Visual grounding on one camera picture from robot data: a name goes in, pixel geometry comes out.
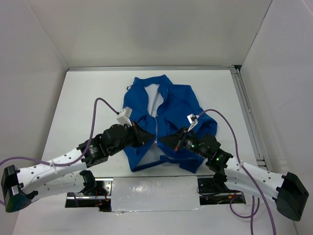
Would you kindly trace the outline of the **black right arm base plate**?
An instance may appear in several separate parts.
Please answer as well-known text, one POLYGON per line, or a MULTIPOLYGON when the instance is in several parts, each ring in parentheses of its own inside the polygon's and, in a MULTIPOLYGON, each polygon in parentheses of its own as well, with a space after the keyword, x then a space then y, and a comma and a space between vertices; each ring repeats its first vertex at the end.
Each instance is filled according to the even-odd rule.
POLYGON ((243 193, 228 189, 213 175, 198 176, 197 181, 196 191, 202 206, 246 203, 243 193))

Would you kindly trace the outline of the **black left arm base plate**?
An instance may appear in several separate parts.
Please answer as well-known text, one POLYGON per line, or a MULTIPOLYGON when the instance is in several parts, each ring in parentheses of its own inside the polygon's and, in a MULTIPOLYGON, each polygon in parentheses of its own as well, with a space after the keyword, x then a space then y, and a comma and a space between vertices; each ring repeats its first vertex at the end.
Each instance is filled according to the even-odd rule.
POLYGON ((111 212, 113 178, 96 178, 90 170, 78 173, 83 186, 68 192, 66 208, 98 208, 100 212, 111 212))

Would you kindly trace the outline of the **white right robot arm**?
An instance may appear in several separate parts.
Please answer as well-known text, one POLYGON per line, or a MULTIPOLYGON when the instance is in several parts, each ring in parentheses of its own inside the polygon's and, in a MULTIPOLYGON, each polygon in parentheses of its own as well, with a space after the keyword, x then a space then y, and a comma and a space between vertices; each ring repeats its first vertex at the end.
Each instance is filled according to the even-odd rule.
POLYGON ((284 217, 301 220, 309 192, 297 175, 291 172, 286 175, 274 173, 238 161, 223 151, 221 144, 210 134, 198 138, 182 128, 176 134, 159 140, 175 151, 185 149, 206 159, 206 166, 215 173, 215 190, 224 192, 230 189, 266 198, 276 204, 278 212, 284 217))

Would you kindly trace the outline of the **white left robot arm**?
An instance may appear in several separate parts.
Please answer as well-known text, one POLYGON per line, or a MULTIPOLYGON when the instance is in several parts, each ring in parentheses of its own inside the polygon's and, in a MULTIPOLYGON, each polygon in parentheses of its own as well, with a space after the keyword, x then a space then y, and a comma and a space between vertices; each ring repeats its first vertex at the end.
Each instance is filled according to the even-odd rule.
POLYGON ((5 211, 20 211, 41 198, 60 193, 92 195, 98 185, 90 167, 106 162, 127 147, 142 147, 154 137, 136 122, 131 126, 115 124, 45 164, 25 168, 10 165, 1 180, 5 211))

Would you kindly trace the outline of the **blue zip jacket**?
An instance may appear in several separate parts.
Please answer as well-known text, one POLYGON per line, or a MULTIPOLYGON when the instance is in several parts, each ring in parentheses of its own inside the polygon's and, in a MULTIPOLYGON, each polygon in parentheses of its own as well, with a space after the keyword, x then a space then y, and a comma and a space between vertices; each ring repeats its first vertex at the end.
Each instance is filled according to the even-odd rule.
POLYGON ((155 137, 140 148, 124 150, 132 172, 171 163, 196 173, 203 158, 186 149, 174 151, 160 141, 182 127, 188 128, 188 115, 203 112, 190 85, 173 84, 166 75, 146 79, 136 77, 124 95, 123 106, 132 110, 131 121, 155 137))

